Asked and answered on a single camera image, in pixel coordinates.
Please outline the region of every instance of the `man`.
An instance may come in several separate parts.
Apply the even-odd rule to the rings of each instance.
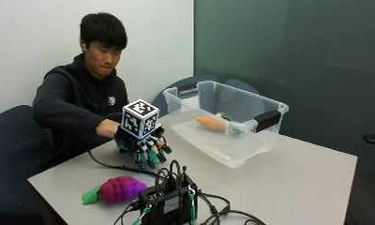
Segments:
[[[128,104],[114,69],[128,44],[122,23],[106,13],[86,15],[78,44],[82,53],[46,73],[32,102],[33,119],[50,130],[50,165],[113,138],[120,116],[106,115],[120,113]]]

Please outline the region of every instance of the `white table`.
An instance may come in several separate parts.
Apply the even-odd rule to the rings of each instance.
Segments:
[[[165,137],[173,152],[166,155],[186,166],[186,174],[197,187],[230,201],[230,208],[257,217],[266,225],[342,225],[345,208],[355,167],[355,157],[308,142],[280,135],[276,147],[252,157],[230,169],[198,151],[168,128]],[[92,150],[94,157],[112,165],[132,165],[132,158],[117,153],[114,142]],[[69,225],[112,224],[128,202],[82,205],[81,195],[109,178],[129,175],[153,185],[148,175],[113,170],[100,166],[84,154],[29,178],[52,210]],[[214,201],[221,209],[225,205]],[[208,207],[198,201],[197,224],[209,216]],[[125,215],[130,224],[138,211]],[[229,215],[224,224],[244,224],[244,216]]]

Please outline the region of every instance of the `black hoodie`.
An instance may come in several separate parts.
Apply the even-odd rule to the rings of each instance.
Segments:
[[[34,121],[50,130],[50,164],[109,141],[96,135],[94,128],[128,104],[125,84],[116,70],[100,81],[86,72],[82,58],[82,54],[74,56],[70,64],[46,73],[32,103]],[[120,116],[110,119],[120,122]]]

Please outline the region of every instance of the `transparent storage container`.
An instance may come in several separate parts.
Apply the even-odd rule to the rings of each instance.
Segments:
[[[288,106],[213,81],[162,92],[170,129],[229,168],[269,151]]]

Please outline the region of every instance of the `purple toy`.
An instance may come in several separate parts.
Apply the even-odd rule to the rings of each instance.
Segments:
[[[134,178],[118,176],[100,186],[98,196],[104,203],[118,203],[137,196],[138,191],[145,188],[146,185]]]

